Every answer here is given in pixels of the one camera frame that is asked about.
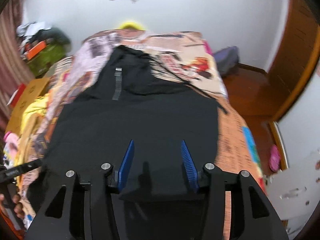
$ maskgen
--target orange box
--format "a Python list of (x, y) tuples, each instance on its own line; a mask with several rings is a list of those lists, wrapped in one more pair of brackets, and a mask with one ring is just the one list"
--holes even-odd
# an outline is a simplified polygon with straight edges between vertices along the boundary
[(35, 55), (37, 55), (41, 50), (43, 50), (47, 46), (45, 41), (39, 42), (36, 46), (34, 46), (31, 50), (29, 50), (26, 54), (27, 60), (32, 59)]

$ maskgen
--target wooden door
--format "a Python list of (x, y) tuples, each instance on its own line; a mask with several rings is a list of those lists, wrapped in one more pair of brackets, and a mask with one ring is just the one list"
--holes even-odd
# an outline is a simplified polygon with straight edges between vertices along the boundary
[(314, 49), (318, 24), (304, 0), (290, 0), (284, 36), (268, 73), (269, 83), (291, 93)]

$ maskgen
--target wooden floor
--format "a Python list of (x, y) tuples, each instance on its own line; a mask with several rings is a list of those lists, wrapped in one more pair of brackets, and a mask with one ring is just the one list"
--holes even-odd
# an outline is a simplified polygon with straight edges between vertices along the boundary
[(289, 93), (271, 87), (263, 73), (239, 68), (238, 73), (223, 79), (229, 101), (250, 128), (262, 164), (262, 171), (270, 175), (268, 161), (273, 139), (268, 121), (279, 109)]

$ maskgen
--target yellow round object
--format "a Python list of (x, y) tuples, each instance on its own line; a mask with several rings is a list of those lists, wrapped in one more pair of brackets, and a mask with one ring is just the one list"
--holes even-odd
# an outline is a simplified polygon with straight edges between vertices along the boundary
[(125, 22), (119, 26), (119, 29), (134, 29), (138, 31), (144, 31), (142, 25), (134, 23), (134, 22)]

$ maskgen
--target baseboard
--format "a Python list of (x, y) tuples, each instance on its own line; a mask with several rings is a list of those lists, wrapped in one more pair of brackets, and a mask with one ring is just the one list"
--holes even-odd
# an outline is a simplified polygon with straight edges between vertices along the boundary
[(287, 155), (285, 154), (282, 139), (281, 139), (281, 136), (280, 136), (279, 130), (278, 130), (278, 125), (276, 122), (270, 121), (269, 127), (270, 127), (271, 134), (273, 136), (273, 140), (274, 140), (276, 146), (278, 147), (278, 150), (280, 153), (280, 157), (281, 157), (280, 168), (281, 168), (281, 170), (286, 170), (287, 168), (289, 168), (288, 161), (287, 161)]
[(253, 67), (253, 66), (249, 66), (249, 65), (241, 64), (241, 63), (238, 63), (238, 66), (239, 66), (239, 68), (243, 68), (243, 69), (259, 72), (259, 73), (262, 73), (264, 75), (267, 74), (266, 71), (264, 69), (262, 69), (262, 68), (257, 68), (257, 67)]

